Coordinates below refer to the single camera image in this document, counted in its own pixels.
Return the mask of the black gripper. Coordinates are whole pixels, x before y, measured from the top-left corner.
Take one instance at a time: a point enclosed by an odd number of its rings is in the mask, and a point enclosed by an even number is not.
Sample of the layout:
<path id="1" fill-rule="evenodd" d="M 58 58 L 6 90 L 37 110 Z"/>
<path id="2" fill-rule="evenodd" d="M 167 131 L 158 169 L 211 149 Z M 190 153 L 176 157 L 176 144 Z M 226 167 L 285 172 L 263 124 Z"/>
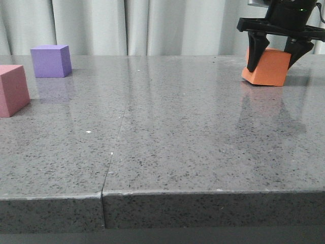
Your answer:
<path id="1" fill-rule="evenodd" d="M 265 18 L 240 18 L 237 30 L 248 32 L 247 69 L 254 72 L 270 44 L 267 34 L 287 36 L 284 52 L 291 54 L 288 69 L 309 52 L 311 40 L 324 40 L 324 29 L 307 25 L 317 1 L 270 1 Z"/>

